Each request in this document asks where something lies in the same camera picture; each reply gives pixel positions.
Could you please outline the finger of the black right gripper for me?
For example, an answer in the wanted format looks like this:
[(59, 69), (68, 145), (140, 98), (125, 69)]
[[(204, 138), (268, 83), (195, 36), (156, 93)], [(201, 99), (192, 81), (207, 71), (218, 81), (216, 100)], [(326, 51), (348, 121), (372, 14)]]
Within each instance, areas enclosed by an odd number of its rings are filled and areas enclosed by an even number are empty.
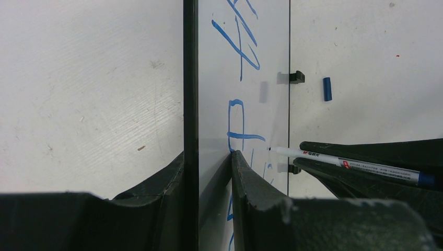
[(442, 239), (441, 191), (397, 184), (390, 178), (306, 158), (297, 158), (293, 163), (313, 175), (337, 198), (390, 199), (407, 203), (423, 218), (434, 239)]
[(375, 144), (303, 141), (301, 150), (442, 175), (442, 139)]

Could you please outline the black framed whiteboard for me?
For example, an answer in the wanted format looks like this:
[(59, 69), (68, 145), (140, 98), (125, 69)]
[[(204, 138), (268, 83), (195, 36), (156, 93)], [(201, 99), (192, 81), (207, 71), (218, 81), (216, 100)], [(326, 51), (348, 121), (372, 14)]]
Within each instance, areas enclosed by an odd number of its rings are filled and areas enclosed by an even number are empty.
[(288, 194), (290, 1), (184, 1), (184, 152), (199, 249), (234, 250), (230, 156)]

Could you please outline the blue marker cap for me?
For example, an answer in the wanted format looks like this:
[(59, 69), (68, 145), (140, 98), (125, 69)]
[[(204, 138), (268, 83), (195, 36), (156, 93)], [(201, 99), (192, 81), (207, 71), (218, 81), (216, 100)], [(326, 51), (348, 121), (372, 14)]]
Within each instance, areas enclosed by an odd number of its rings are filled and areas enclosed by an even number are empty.
[(332, 100), (331, 79), (329, 77), (323, 79), (323, 98), (326, 102)]

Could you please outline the blue whiteboard marker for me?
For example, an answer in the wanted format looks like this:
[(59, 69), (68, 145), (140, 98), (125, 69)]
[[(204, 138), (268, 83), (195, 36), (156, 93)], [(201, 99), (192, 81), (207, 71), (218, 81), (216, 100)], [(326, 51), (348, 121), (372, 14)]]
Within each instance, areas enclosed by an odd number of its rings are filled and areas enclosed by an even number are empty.
[(320, 154), (305, 150), (296, 150), (286, 147), (270, 147), (269, 151), (292, 158), (305, 158), (313, 161), (320, 161), (326, 164), (343, 167), (348, 170), (358, 170), (366, 173), (376, 174), (382, 177), (389, 177), (399, 180), (408, 185), (419, 187), (437, 188), (442, 185), (442, 175), (432, 175), (423, 171), (410, 170), (400, 167), (363, 162), (355, 159), (337, 157), (333, 155)]

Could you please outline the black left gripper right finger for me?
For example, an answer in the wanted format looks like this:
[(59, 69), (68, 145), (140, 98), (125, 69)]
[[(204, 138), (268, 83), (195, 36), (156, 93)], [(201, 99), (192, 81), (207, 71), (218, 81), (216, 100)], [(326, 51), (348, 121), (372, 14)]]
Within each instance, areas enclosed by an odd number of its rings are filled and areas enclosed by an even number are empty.
[(231, 154), (235, 250), (437, 250), (406, 203), (294, 199)]

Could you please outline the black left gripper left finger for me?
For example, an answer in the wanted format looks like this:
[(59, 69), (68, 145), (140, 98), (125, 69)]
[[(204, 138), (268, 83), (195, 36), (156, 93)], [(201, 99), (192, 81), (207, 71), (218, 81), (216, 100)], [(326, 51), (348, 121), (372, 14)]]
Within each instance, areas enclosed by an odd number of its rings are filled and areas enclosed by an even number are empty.
[(183, 155), (114, 199), (1, 194), (1, 250), (180, 250)]

